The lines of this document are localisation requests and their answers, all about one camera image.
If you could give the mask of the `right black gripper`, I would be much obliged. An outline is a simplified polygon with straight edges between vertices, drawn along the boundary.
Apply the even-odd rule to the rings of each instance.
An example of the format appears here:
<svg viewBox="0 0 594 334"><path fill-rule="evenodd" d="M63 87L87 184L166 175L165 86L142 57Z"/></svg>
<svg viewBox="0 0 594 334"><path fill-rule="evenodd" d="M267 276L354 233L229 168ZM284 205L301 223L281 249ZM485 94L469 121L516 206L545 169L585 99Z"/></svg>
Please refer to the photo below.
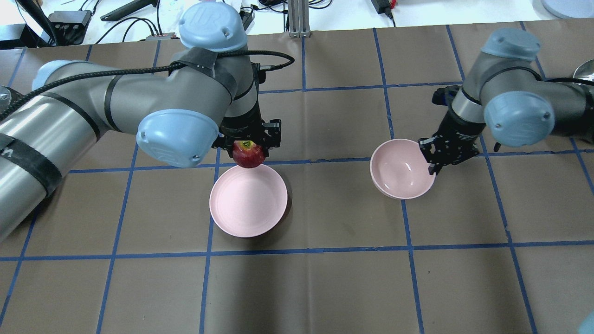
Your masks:
<svg viewBox="0 0 594 334"><path fill-rule="evenodd" d="M429 164L429 174L439 174L448 164L447 154L458 154L458 163L480 154L475 142L482 131L482 122L467 121L458 116L452 107L448 107L436 136L418 139L420 152Z"/></svg>

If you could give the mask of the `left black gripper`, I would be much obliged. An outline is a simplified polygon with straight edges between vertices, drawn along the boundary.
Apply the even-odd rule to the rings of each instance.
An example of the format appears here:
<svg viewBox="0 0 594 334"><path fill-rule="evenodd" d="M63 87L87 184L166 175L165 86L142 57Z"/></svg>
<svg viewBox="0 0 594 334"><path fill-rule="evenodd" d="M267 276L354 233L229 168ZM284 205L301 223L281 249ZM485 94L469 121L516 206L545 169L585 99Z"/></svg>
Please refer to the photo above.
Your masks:
<svg viewBox="0 0 594 334"><path fill-rule="evenodd" d="M221 149L233 156L236 140L259 142L265 155L279 148L282 137L282 120L264 122L259 109L252 109L241 116L225 116L219 125L219 135L212 143L212 149Z"/></svg>

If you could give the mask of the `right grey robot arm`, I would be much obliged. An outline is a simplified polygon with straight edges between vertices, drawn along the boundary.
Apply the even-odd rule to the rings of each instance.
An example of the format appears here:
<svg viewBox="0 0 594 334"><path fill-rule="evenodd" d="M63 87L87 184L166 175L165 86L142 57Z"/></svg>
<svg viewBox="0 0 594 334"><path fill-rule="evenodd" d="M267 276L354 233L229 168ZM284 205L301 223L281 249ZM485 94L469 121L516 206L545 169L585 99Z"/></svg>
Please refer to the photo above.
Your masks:
<svg viewBox="0 0 594 334"><path fill-rule="evenodd" d="M499 28L488 37L461 85L433 93L447 112L431 137L418 140L430 175L478 155L486 128L501 146L534 145L548 136L593 142L593 82L543 77L532 68L539 39L520 28Z"/></svg>

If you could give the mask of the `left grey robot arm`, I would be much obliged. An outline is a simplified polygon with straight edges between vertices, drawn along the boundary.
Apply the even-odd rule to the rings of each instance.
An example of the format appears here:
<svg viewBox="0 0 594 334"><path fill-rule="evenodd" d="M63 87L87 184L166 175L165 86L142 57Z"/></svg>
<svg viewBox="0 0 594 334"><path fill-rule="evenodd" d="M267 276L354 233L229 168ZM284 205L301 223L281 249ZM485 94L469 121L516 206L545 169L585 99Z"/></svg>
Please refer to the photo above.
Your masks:
<svg viewBox="0 0 594 334"><path fill-rule="evenodd" d="M185 49L169 65L51 61L1 112L2 240L108 131L135 135L142 151L179 168L197 167L212 148L231 152L234 141L251 140L265 156L280 146L281 121L261 118L258 86L294 57L249 50L238 11L223 2L193 4L179 30Z"/></svg>

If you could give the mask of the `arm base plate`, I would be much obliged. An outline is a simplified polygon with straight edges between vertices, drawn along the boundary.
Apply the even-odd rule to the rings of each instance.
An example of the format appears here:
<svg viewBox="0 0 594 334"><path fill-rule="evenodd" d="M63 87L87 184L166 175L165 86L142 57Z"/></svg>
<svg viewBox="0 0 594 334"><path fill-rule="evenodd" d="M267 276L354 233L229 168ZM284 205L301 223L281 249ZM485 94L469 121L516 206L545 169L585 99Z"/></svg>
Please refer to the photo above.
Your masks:
<svg viewBox="0 0 594 334"><path fill-rule="evenodd" d="M572 78L594 82L594 60L588 60L579 65L573 73Z"/></svg>

